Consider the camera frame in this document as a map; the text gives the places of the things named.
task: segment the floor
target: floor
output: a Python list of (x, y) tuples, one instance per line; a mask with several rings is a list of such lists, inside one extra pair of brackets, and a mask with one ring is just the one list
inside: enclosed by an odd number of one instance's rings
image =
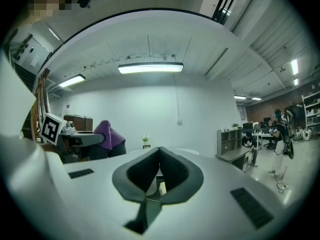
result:
[(288, 189), (284, 190), (284, 193), (279, 193), (275, 178), (271, 177), (271, 174), (268, 172), (271, 170), (275, 155), (272, 150), (263, 147), (268, 142), (268, 140), (263, 140), (262, 149), (258, 151), (256, 159), (258, 166), (248, 165), (246, 173), (270, 188), (287, 207), (294, 201), (303, 198), (310, 189), (320, 165), (320, 138), (294, 143), (293, 160), (288, 156), (284, 157), (282, 172), (287, 168), (283, 179), (278, 180), (279, 182), (287, 183), (289, 186)]

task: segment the white shelving unit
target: white shelving unit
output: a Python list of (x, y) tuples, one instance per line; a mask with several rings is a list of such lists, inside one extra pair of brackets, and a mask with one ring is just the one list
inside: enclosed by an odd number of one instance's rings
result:
[(308, 96), (302, 96), (304, 112), (305, 112), (305, 129), (319, 128), (320, 132), (320, 90)]

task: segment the black vent slot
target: black vent slot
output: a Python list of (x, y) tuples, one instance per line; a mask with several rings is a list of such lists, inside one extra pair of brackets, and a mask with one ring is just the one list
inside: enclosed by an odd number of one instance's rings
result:
[(93, 174), (94, 171), (91, 169), (85, 169), (85, 170), (78, 170), (74, 172), (69, 172), (69, 176), (71, 179), (79, 178), (88, 174)]
[(231, 195), (241, 206), (256, 229), (261, 228), (274, 217), (243, 187), (231, 191)]

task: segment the desk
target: desk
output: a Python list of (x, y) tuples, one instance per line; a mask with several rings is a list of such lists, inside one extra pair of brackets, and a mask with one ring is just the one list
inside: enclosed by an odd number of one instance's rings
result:
[(240, 170), (243, 170), (246, 153), (248, 153), (250, 150), (251, 148), (242, 146), (240, 148), (227, 151), (221, 155), (216, 154), (215, 156), (229, 164), (233, 164)]
[[(265, 138), (272, 138), (271, 134), (269, 133), (253, 133), (252, 136), (256, 136), (256, 142), (257, 142), (257, 146), (256, 148), (258, 150), (260, 150), (262, 148), (262, 137), (265, 137)], [(261, 145), (260, 145), (260, 148), (259, 148), (259, 137), (261, 138)]]

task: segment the purple cloth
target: purple cloth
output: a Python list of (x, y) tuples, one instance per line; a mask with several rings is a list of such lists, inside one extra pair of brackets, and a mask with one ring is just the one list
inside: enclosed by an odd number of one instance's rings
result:
[(103, 120), (94, 129), (94, 134), (103, 134), (105, 139), (99, 144), (102, 148), (106, 150), (112, 150), (112, 148), (126, 139), (111, 128), (111, 124), (108, 120)]

